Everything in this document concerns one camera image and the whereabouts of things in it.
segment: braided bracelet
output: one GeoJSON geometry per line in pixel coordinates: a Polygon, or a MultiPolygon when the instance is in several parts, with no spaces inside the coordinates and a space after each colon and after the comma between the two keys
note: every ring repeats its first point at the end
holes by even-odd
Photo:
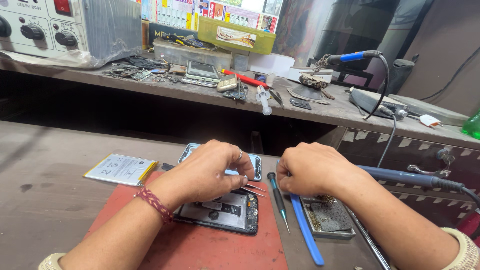
{"type": "Polygon", "coordinates": [[[173,215],[170,214],[170,211],[168,210],[168,208],[166,208],[161,202],[160,202],[160,199],[158,199],[157,196],[155,196],[155,194],[152,193],[152,191],[150,191],[150,189],[144,187],[142,188],[136,195],[134,195],[133,197],[140,197],[142,198],[142,200],[148,202],[151,206],[153,206],[153,208],[155,208],[159,213],[160,215],[162,215],[162,218],[163,218],[163,225],[167,225],[167,224],[170,224],[172,223],[173,221],[173,215]]]}

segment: plastic storage box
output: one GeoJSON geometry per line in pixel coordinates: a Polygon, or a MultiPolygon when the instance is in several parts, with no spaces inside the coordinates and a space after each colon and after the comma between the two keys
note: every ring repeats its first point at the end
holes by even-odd
{"type": "Polygon", "coordinates": [[[276,34],[201,16],[198,38],[217,46],[270,54],[276,34]]]}
{"type": "Polygon", "coordinates": [[[156,59],[162,59],[161,55],[164,55],[165,61],[181,66],[187,66],[188,61],[195,61],[213,65],[218,71],[221,71],[222,69],[229,70],[232,63],[231,53],[195,49],[177,43],[163,42],[159,39],[153,42],[153,46],[156,59]]]}

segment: knob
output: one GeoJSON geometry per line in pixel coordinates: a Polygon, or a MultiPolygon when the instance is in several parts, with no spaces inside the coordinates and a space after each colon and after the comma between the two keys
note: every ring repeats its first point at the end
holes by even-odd
{"type": "Polygon", "coordinates": [[[408,115],[408,112],[406,112],[404,110],[398,110],[396,113],[400,117],[406,117],[408,115]]]}
{"type": "Polygon", "coordinates": [[[23,25],[20,30],[27,39],[43,40],[45,38],[42,28],[37,25],[23,25]]]}
{"type": "Polygon", "coordinates": [[[5,18],[0,16],[0,37],[9,37],[12,34],[12,28],[5,18]]]}
{"type": "Polygon", "coordinates": [[[77,38],[66,31],[56,33],[55,39],[62,46],[73,47],[78,44],[77,38]]]}

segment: screwdriver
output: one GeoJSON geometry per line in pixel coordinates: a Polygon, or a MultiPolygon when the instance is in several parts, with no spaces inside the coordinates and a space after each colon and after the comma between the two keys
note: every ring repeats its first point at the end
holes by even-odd
{"type": "Polygon", "coordinates": [[[282,215],[282,218],[285,221],[288,234],[290,234],[290,229],[288,228],[288,223],[287,223],[287,211],[285,210],[285,204],[283,203],[283,198],[282,198],[282,195],[280,194],[280,190],[278,190],[278,187],[276,186],[276,180],[275,180],[276,174],[274,172],[269,172],[267,174],[267,177],[268,179],[270,179],[270,182],[272,183],[273,195],[275,196],[276,206],[278,207],[278,210],[280,211],[280,214],[282,215]]]}

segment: mobile phone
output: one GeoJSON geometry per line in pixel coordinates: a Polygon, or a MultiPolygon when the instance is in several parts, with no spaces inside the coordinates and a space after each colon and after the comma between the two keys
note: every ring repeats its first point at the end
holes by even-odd
{"type": "Polygon", "coordinates": [[[188,61],[186,72],[186,77],[190,79],[197,79],[214,83],[220,82],[220,76],[218,75],[216,68],[212,65],[188,61]]]}
{"type": "Polygon", "coordinates": [[[225,92],[230,89],[236,88],[238,85],[238,79],[236,74],[231,74],[227,76],[223,76],[220,79],[220,82],[216,86],[216,90],[220,93],[225,92]]]}
{"type": "Polygon", "coordinates": [[[190,78],[187,78],[187,77],[184,77],[182,79],[182,81],[184,83],[188,83],[188,84],[192,84],[192,85],[206,86],[206,87],[211,87],[211,88],[215,88],[216,85],[217,85],[216,83],[206,82],[206,81],[196,80],[196,79],[190,79],[190,78]]]}
{"type": "MultiPolygon", "coordinates": [[[[179,163],[184,161],[189,155],[192,154],[192,152],[197,149],[200,145],[199,144],[188,144],[187,147],[185,148],[183,154],[179,158],[179,163]]],[[[248,154],[250,157],[250,161],[252,162],[253,167],[255,168],[255,177],[253,179],[250,179],[251,181],[254,182],[260,182],[262,180],[262,159],[254,154],[248,154]]],[[[231,170],[227,169],[225,171],[226,175],[238,175],[239,173],[237,170],[231,170]]]]}
{"type": "Polygon", "coordinates": [[[209,202],[194,202],[173,212],[175,222],[255,236],[258,232],[258,197],[233,190],[209,202]]]}

